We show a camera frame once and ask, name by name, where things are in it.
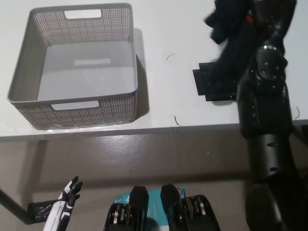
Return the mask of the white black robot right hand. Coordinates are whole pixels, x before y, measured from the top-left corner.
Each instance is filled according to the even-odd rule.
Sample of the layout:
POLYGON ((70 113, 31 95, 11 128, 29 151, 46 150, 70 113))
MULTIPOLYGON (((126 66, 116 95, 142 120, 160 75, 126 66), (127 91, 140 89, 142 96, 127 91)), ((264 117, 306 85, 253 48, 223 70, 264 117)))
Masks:
POLYGON ((255 27, 258 26, 257 17, 257 1, 256 0, 244 0, 244 16, 246 20, 251 22, 255 27))

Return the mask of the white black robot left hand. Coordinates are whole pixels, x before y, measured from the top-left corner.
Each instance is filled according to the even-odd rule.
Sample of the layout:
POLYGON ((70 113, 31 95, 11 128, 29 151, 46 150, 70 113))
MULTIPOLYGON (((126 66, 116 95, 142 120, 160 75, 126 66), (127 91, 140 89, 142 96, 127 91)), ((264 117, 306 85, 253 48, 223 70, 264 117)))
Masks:
POLYGON ((56 202, 52 205, 51 211, 45 223, 43 231, 65 231, 75 202, 80 197, 80 190, 83 182, 77 182, 78 176, 75 176, 62 190, 56 202))

